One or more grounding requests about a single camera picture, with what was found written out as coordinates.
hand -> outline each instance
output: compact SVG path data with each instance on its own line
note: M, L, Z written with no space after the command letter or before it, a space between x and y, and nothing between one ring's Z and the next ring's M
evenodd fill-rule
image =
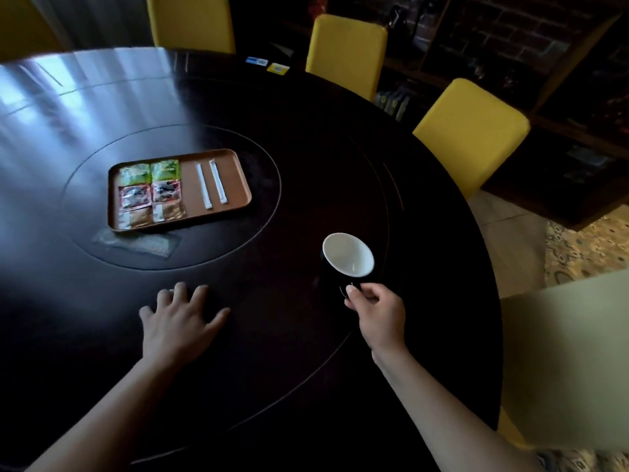
M360 287L362 292L353 285L345 288L350 297L345 306L358 313L360 332L373 359L381 352L405 350L406 312L402 299L379 283L362 283Z
M225 324L230 309L218 312L211 323L203 320L202 311L207 285L198 286L188 302L185 283L157 294L157 310L148 306L140 310L144 327L143 358L159 367L179 368L205 351Z

person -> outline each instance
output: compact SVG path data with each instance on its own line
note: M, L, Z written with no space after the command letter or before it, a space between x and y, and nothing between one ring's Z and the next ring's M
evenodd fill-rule
M140 310L142 358L73 428L27 470L114 471L128 466L137 438L155 405L187 363L209 347L228 308L207 324L208 287L187 299L185 283L157 294L157 309ZM442 472L539 472L535 459L517 450L450 394L415 361L404 341L405 307L386 286L347 286L345 306L358 313L373 361L413 420Z

cup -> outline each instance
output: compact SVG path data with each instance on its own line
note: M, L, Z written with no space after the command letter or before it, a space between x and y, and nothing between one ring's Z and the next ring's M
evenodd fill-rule
M337 292L347 298L345 287L368 280L375 262L373 253L360 238L348 233L332 233L321 246L321 283L333 295Z

gray curtain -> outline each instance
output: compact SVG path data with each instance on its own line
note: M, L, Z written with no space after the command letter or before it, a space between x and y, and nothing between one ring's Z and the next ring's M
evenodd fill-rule
M153 45L146 0L31 0L70 50Z

tiled floor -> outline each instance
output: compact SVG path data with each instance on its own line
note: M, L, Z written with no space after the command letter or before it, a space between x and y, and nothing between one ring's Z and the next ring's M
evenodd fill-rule
M468 202L505 298L545 287L546 219L480 190Z

